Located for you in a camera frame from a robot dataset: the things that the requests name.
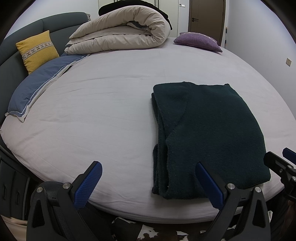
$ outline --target purple pillow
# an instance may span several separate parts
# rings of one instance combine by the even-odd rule
[[[192,47],[197,47],[205,50],[223,52],[220,49],[217,41],[213,38],[206,36],[200,33],[193,33],[193,32],[185,32],[180,33],[180,36],[174,40],[174,43],[180,45],[187,45]]]

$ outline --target bed frame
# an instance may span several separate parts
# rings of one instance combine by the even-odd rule
[[[61,55],[69,36],[87,21],[84,12],[57,14],[37,20],[4,39],[0,45],[0,127],[13,92],[28,76],[15,44],[49,30],[51,41]],[[41,182],[16,159],[0,136],[0,214],[27,220],[31,194]]]

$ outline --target door frame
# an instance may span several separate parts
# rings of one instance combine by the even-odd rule
[[[220,33],[220,39],[218,41],[218,45],[221,46],[222,44],[222,37],[224,32],[224,23],[225,23],[225,12],[226,12],[226,0],[223,0],[223,19],[222,19],[222,26],[221,26],[221,33]],[[190,31],[191,26],[191,16],[192,14],[192,0],[189,0],[189,18],[188,18],[188,31]]]

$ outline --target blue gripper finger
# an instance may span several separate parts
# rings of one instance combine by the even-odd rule
[[[289,148],[283,149],[283,157],[288,159],[290,162],[296,165],[296,153]]]
[[[221,210],[224,207],[223,192],[200,162],[195,166],[195,174],[212,206]]]
[[[88,175],[84,178],[81,185],[77,188],[74,193],[74,206],[76,209],[83,208],[90,195],[92,194],[94,188],[99,182],[103,173],[103,167],[100,162],[96,162],[92,170],[88,173]]]

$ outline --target wall switch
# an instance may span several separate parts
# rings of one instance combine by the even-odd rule
[[[286,64],[291,66],[292,61],[287,58]]]

